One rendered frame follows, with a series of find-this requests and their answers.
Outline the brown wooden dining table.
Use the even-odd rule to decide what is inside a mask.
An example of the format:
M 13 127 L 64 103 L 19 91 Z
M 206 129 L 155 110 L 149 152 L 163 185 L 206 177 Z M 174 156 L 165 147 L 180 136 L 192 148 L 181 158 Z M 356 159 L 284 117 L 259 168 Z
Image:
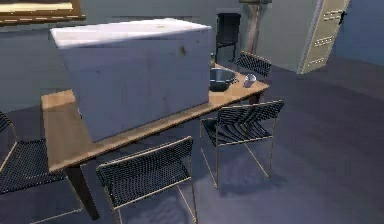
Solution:
M 73 92 L 61 91 L 41 97 L 46 138 L 48 168 L 51 172 L 64 171 L 74 187 L 90 218 L 100 218 L 94 199 L 81 169 L 81 165 L 123 146 L 161 133 L 175 126 L 199 118 L 222 107 L 247 100 L 257 103 L 269 85 L 259 80 L 251 87 L 243 86 L 244 76 L 224 92 L 211 92 L 205 104 L 172 114 L 149 124 L 134 128 L 99 142 L 92 142 L 85 123 L 77 112 L 78 105 Z

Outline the cream panelled room door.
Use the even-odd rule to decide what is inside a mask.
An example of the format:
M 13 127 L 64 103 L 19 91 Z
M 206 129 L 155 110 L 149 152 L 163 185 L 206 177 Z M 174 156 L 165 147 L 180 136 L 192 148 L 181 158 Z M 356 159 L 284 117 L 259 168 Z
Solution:
M 318 0 L 307 42 L 297 70 L 305 74 L 327 64 L 340 29 L 342 11 L 347 12 L 350 0 Z

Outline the black mesh metal chair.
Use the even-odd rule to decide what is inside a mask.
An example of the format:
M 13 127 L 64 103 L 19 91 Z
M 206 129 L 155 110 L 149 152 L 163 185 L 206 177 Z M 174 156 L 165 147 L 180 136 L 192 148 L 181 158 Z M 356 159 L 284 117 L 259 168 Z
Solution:
M 241 51 L 239 53 L 235 64 L 237 66 L 256 72 L 257 74 L 262 75 L 263 77 L 268 76 L 272 66 L 272 63 L 268 59 L 246 51 Z
M 114 224 L 121 208 L 176 187 L 194 224 L 199 224 L 192 179 L 193 138 L 184 137 L 100 164 L 97 177 L 107 196 Z
M 74 186 L 63 170 L 50 172 L 46 139 L 22 141 L 11 119 L 0 111 L 0 132 L 10 128 L 15 142 L 0 164 L 0 195 L 65 180 L 73 194 Z
M 285 103 L 275 100 L 251 105 L 226 106 L 219 109 L 214 118 L 199 119 L 199 147 L 207 165 L 213 186 L 219 188 L 219 148 L 244 145 L 266 178 L 271 177 L 276 121 Z M 211 169 L 202 147 L 206 133 L 215 148 L 215 170 Z M 252 152 L 249 143 L 271 140 L 268 168 L 264 168 Z

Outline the dark grey bowl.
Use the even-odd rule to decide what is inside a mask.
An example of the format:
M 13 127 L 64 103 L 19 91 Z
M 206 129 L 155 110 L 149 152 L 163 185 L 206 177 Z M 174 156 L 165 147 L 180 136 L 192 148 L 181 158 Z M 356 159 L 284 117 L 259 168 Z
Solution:
M 236 74 L 233 71 L 223 68 L 212 68 L 210 70 L 209 90 L 212 92 L 224 92 L 236 81 Z

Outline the small clear glass cup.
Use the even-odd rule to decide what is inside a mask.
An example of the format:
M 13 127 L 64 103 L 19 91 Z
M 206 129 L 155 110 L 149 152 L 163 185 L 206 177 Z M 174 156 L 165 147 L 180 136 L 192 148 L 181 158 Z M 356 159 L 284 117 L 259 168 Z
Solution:
M 252 84 L 257 80 L 256 76 L 253 74 L 247 74 L 244 79 L 243 87 L 250 88 Z

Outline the gold framed wall picture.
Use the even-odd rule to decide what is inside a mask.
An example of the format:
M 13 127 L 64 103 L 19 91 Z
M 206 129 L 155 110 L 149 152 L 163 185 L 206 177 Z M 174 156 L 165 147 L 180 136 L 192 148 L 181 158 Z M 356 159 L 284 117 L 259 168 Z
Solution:
M 80 0 L 0 0 L 0 27 L 84 19 Z

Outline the large white box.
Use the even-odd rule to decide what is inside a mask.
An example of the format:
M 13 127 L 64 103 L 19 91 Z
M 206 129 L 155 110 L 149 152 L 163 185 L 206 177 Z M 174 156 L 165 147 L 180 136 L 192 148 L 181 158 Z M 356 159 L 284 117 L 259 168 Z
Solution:
M 208 25 L 162 18 L 50 34 L 93 142 L 209 101 Z

